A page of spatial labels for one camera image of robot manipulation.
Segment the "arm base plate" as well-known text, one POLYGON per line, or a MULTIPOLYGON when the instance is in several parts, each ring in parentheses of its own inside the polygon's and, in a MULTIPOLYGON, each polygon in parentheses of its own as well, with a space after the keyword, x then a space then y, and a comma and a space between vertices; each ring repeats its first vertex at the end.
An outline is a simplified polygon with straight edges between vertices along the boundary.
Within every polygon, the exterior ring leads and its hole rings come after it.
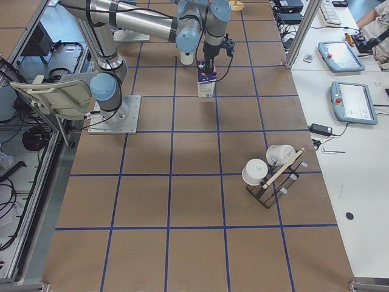
POLYGON ((102 111, 91 116, 90 134, 136 134, 139 118, 141 96, 131 95, 122 97, 122 105, 109 119, 112 113, 102 111))

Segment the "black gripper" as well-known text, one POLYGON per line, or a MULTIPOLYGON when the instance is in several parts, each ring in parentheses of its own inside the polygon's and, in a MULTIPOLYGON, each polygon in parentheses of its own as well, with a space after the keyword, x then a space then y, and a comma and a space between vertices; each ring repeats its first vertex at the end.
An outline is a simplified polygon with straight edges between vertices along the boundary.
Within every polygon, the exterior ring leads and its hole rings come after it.
POLYGON ((213 60, 214 58, 219 54, 220 51, 220 45, 213 46, 209 44, 208 42, 205 42, 203 45, 203 53, 205 60, 202 62, 203 65, 203 72, 207 74, 212 74, 214 71, 213 68, 213 60))

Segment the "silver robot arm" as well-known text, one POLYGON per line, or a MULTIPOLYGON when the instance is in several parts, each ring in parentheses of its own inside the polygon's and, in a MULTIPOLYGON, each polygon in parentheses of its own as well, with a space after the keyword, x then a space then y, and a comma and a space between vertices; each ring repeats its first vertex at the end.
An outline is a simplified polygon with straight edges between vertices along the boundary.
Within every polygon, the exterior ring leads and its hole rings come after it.
POLYGON ((128 29, 116 29, 113 31, 113 39, 116 43, 141 43, 149 42, 150 36, 128 29))
POLYGON ((110 122, 125 117, 122 82, 125 61, 117 51, 118 42, 148 41, 151 37, 174 43, 181 63, 196 64, 198 82, 220 81, 214 59, 224 49, 232 58, 234 42, 226 32, 231 6, 227 1, 175 1, 177 13, 167 15, 137 6, 135 1, 59 1, 80 23, 101 73, 90 89, 102 118, 110 122))

